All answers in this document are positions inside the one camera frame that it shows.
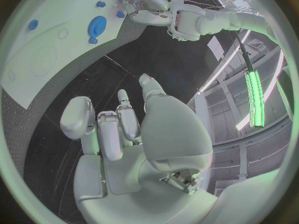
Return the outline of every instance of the green light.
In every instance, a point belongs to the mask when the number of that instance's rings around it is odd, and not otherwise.
[[[256,71],[245,74],[248,89],[250,127],[265,126],[264,98],[259,74]]]

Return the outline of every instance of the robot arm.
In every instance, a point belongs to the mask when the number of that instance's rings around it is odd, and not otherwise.
[[[201,35],[214,34],[222,29],[244,28],[262,33],[277,43],[271,27],[262,15],[226,8],[219,11],[203,9],[185,4],[184,0],[142,0],[142,2],[146,2],[148,7],[140,5],[135,0],[123,1],[130,18],[145,25],[167,26],[167,33],[178,40],[196,41]]]

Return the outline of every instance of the perforated gray surface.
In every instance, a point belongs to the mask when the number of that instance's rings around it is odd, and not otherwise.
[[[137,39],[145,27],[126,17],[116,39],[86,52],[64,67],[40,90],[27,110],[3,91],[3,129],[7,146],[21,176],[23,176],[26,152],[35,127],[56,96],[91,64],[118,47]]]

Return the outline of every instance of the black floor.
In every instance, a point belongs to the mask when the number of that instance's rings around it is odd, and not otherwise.
[[[232,44],[228,32],[219,32],[216,37],[227,52]],[[125,89],[141,123],[145,114],[138,77],[147,73],[160,82],[166,93],[188,102],[219,64],[207,47],[211,38],[212,35],[206,35],[197,42],[179,42],[167,35],[166,28],[147,27],[138,40],[108,54],[135,77],[104,58],[76,77],[47,109],[32,136],[24,179],[34,194],[68,223],[85,223],[73,196],[81,144],[68,139],[59,127],[69,100],[88,96],[96,114],[114,111],[118,105],[117,91]]]

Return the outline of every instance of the green led strip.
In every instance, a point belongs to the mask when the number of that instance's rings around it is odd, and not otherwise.
[[[265,109],[262,86],[257,71],[246,73],[245,80],[248,90],[250,127],[265,126]]]

